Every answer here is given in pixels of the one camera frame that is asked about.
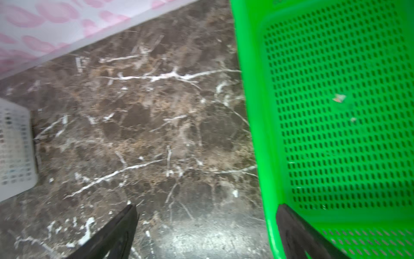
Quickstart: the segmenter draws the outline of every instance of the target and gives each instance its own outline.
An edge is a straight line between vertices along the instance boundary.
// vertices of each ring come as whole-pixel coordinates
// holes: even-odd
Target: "marble floor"
[[[65,258],[129,203],[130,258],[272,257],[228,0],[4,79],[0,97],[31,110],[39,167],[0,203],[2,259]]]

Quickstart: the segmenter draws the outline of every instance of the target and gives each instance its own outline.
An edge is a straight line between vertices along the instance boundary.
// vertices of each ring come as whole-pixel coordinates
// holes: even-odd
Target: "debris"
[[[346,97],[347,96],[344,94],[335,94],[335,98],[333,98],[332,100],[338,103],[343,103]]]
[[[233,196],[234,196],[234,197],[238,198],[238,190],[234,190],[234,191],[232,192],[232,194],[233,194]]]

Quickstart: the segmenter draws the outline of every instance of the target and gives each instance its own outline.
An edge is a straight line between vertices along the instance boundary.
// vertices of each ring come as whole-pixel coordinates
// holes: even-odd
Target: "pink floral cloth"
[[[0,0],[0,78],[195,0]]]

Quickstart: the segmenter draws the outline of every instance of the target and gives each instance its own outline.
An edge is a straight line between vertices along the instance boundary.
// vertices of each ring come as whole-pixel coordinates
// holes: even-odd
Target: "green plastic basket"
[[[414,0],[231,4],[274,257],[282,203],[349,257],[414,257]]]

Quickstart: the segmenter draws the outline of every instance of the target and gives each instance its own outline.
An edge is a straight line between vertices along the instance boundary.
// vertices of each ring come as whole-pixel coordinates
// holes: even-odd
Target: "brown marble tile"
[[[32,111],[39,166],[0,203],[2,258],[64,258],[129,202],[131,258],[272,257],[228,1],[7,78],[0,96]]]

